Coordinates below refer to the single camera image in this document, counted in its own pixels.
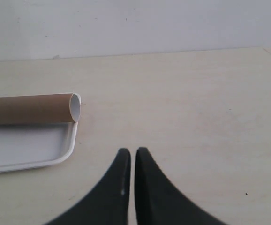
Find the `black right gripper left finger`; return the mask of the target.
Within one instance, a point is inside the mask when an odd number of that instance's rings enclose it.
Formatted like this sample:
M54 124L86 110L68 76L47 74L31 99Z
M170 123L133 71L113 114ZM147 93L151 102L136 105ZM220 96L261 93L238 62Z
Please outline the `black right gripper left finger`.
M127 225L130 173L130 152L121 148L95 187L77 204L47 224Z

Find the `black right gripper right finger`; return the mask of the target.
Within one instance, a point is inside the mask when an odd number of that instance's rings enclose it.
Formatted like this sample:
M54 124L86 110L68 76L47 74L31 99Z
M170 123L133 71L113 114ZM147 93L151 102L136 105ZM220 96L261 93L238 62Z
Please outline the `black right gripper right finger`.
M145 147L136 152L135 210L139 225L224 224L184 196Z

